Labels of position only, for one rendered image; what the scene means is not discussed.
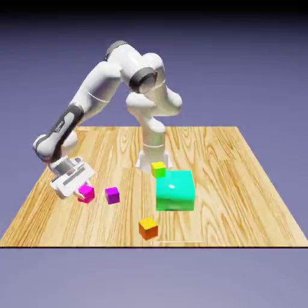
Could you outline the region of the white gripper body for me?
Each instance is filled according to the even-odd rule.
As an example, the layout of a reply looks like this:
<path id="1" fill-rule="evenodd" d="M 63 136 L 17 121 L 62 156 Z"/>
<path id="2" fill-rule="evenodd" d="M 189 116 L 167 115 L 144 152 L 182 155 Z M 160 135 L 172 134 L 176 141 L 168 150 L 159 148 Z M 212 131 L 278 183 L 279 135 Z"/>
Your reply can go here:
<path id="1" fill-rule="evenodd" d="M 69 171 L 50 182 L 50 186 L 61 199 L 70 197 L 86 181 L 95 174 L 95 171 L 86 162 L 74 165 Z"/>

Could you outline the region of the small magenta cube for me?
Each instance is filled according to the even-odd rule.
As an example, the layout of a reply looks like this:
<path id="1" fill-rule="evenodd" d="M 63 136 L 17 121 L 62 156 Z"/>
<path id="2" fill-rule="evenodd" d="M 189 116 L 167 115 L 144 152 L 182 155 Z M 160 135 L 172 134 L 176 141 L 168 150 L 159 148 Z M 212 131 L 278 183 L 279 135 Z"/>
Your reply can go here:
<path id="1" fill-rule="evenodd" d="M 94 188 L 92 186 L 81 186 L 79 188 L 79 193 L 84 196 L 83 199 L 78 197 L 78 200 L 83 203 L 90 203 L 95 198 Z"/>

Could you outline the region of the small purple cube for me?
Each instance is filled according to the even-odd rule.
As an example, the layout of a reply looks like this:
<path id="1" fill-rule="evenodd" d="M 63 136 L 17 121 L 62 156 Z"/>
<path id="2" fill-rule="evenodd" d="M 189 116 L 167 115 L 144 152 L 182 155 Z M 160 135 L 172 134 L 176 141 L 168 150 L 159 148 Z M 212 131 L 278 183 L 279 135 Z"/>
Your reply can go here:
<path id="1" fill-rule="evenodd" d="M 116 186 L 106 188 L 105 196 L 109 205 L 120 202 L 120 193 Z"/>

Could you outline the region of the small orange cube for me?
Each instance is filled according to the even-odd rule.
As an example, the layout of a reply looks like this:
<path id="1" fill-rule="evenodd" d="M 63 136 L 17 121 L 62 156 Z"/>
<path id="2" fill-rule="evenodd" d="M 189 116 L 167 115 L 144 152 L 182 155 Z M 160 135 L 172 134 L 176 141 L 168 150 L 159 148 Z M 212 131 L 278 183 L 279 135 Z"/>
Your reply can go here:
<path id="1" fill-rule="evenodd" d="M 152 218 L 145 218 L 139 221 L 139 234 L 145 240 L 150 240 L 158 235 L 158 225 Z"/>

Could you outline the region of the small yellow cube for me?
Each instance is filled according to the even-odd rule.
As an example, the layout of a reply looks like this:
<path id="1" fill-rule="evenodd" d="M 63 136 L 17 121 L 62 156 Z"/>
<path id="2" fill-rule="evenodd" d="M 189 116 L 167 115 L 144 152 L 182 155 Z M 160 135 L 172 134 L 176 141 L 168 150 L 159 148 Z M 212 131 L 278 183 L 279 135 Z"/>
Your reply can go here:
<path id="1" fill-rule="evenodd" d="M 166 176 L 166 166 L 163 162 L 153 162 L 151 164 L 151 171 L 154 178 L 161 178 Z"/>

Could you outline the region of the large turquoise box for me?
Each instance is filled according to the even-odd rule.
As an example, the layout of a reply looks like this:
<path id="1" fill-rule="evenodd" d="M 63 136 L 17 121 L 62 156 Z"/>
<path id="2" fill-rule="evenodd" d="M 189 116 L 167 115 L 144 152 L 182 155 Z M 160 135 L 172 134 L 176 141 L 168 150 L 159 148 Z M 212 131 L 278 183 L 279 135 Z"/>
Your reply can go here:
<path id="1" fill-rule="evenodd" d="M 156 179 L 157 211 L 193 211 L 195 186 L 191 170 L 167 170 Z"/>

